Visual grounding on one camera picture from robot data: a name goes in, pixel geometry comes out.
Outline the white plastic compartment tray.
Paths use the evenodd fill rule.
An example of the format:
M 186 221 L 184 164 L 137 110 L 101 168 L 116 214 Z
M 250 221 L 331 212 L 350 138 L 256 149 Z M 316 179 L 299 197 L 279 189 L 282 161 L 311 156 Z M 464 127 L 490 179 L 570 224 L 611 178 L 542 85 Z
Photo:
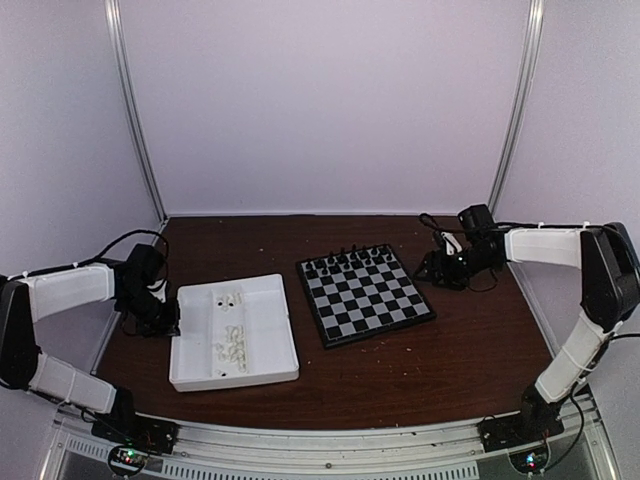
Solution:
M 168 379 L 180 393 L 295 381 L 299 360 L 283 277 L 182 286 Z

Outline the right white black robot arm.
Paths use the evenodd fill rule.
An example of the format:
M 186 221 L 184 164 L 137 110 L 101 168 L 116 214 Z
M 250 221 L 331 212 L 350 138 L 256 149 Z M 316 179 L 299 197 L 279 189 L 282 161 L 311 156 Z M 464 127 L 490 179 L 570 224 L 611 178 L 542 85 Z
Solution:
M 499 221 L 485 204 L 457 215 L 458 227 L 422 213 L 436 243 L 415 276 L 434 286 L 468 290 L 474 276 L 508 264 L 573 270 L 578 282 L 575 323 L 550 364 L 526 388 L 512 430 L 530 442 L 551 432 L 562 404 L 598 366 L 619 328 L 639 306 L 639 256 L 626 226 Z

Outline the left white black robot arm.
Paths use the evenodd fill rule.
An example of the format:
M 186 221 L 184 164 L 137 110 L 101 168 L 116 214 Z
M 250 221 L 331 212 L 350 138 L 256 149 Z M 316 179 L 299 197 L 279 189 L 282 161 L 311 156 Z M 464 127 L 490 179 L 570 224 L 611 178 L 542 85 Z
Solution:
M 1 279 L 1 385 L 73 405 L 93 415 L 123 444 L 144 433 L 132 393 L 81 368 L 72 353 L 48 353 L 39 343 L 51 332 L 47 321 L 67 328 L 73 340 L 82 320 L 97 331 L 100 314 L 113 309 L 134 320 L 136 336 L 178 332 L 177 308 L 167 296 L 165 254 L 137 244 L 124 260 L 98 255 L 75 264 L 24 272 Z

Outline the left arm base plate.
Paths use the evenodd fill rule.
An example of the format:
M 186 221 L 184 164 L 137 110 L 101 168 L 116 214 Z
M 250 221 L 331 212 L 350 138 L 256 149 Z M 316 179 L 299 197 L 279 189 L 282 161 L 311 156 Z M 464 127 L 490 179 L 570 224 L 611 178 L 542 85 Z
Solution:
M 179 426 L 175 422 L 147 417 L 136 418 L 133 427 L 115 427 L 100 420 L 91 427 L 91 434 L 95 437 L 155 455 L 173 453 L 178 431 Z

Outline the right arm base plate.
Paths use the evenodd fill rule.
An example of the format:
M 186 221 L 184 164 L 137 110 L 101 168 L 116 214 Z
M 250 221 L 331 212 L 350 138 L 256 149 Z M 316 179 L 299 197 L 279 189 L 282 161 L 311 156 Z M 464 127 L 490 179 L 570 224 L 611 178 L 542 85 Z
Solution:
M 477 429 L 484 451 L 493 452 L 560 435 L 564 432 L 564 425 L 559 419 L 551 419 L 541 425 L 531 426 L 516 413 L 503 417 L 486 417 L 477 424 Z

